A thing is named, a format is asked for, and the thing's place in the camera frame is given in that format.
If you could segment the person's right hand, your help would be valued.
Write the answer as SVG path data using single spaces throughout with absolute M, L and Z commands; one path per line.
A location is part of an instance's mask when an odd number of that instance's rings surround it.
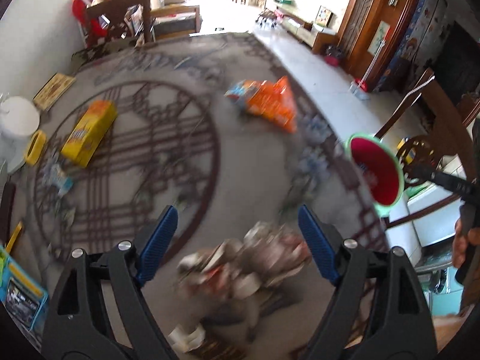
M 462 234 L 462 230 L 461 219 L 457 219 L 452 243 L 452 265 L 455 268 L 460 268 L 465 262 L 468 245 L 478 246 L 480 244 L 480 228 L 471 228 L 466 236 Z

